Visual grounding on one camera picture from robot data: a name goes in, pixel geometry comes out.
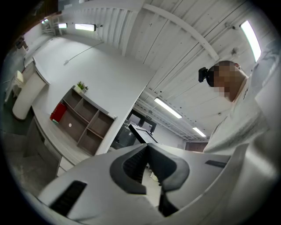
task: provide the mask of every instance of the man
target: man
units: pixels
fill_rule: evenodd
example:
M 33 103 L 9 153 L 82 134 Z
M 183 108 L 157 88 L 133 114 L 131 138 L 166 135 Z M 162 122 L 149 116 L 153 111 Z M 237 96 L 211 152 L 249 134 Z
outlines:
M 237 63 L 222 61 L 209 70 L 199 70 L 199 81 L 205 78 L 232 103 L 230 113 L 212 132 L 206 153 L 231 155 L 235 147 L 249 141 L 256 135 L 269 130 L 266 118 L 255 101 L 255 96 L 264 86 L 270 69 L 279 59 L 280 43 L 273 41 L 267 45 L 250 77 Z

